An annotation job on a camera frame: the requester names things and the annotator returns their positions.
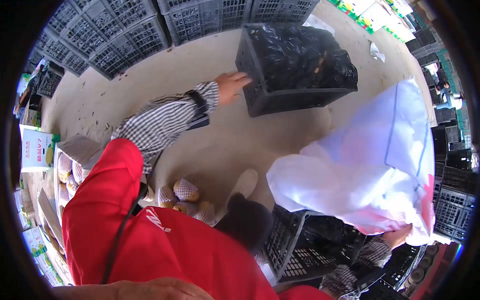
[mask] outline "blue jeans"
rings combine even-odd
[[[443,88],[440,90],[440,95],[443,100],[443,94],[445,94],[445,98],[447,99],[447,102],[438,104],[437,109],[443,109],[443,108],[452,108],[452,100],[450,100],[450,94]]]

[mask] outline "wrist strap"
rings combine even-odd
[[[185,94],[189,95],[195,101],[195,116],[189,124],[187,130],[200,128],[210,124],[210,118],[207,114],[207,104],[197,91],[190,90]]]
[[[344,295],[341,295],[339,298],[348,296],[350,294],[361,294],[368,290],[368,288],[380,280],[385,275],[385,270],[380,267],[375,267],[373,270],[368,268],[360,268],[357,269],[355,273],[355,277],[357,278],[357,282],[355,284],[356,289],[348,292]]]

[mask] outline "white sack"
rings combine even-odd
[[[435,223],[434,154],[417,84],[399,82],[345,128],[277,159],[267,180],[275,202],[291,212],[323,212],[368,235],[412,223],[407,243],[427,243]]]

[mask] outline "human hand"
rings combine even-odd
[[[252,82],[246,73],[223,73],[215,81],[218,83],[218,104],[230,104],[238,99],[237,92]]]
[[[171,277],[147,282],[118,281],[107,285],[82,285],[52,289],[61,300],[214,300],[200,287]]]
[[[384,233],[384,239],[387,242],[387,245],[393,250],[396,247],[403,245],[405,243],[405,238],[412,230],[412,224],[408,224],[406,227],[403,227],[397,231],[390,231]]]

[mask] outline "red sleeve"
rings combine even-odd
[[[100,283],[115,234],[138,196],[142,168],[137,147],[114,139],[63,210],[65,254],[75,283],[94,266]]]
[[[300,299],[315,299],[315,300],[332,300],[333,298],[311,286],[296,286],[290,288],[278,295],[279,300],[300,300]]]

